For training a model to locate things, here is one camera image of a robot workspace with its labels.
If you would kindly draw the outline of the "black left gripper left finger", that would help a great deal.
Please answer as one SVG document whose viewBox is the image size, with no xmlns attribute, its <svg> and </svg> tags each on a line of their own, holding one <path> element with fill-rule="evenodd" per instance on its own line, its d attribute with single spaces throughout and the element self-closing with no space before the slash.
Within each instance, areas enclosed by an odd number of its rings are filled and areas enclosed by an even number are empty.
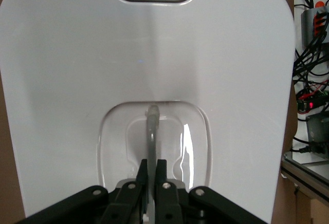
<svg viewBox="0 0 329 224">
<path fill-rule="evenodd" d="M 112 192 L 93 185 L 18 223 L 141 223 L 148 161 L 142 159 L 136 178 L 121 180 Z"/>
</svg>

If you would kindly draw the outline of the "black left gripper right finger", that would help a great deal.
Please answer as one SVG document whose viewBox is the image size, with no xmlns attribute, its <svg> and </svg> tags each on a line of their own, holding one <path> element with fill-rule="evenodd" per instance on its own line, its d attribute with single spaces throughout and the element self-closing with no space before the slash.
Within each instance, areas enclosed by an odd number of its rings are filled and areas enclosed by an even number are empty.
<svg viewBox="0 0 329 224">
<path fill-rule="evenodd" d="M 156 223 L 265 223 L 207 186 L 190 191 L 182 181 L 167 177 L 167 161 L 155 171 Z"/>
</svg>

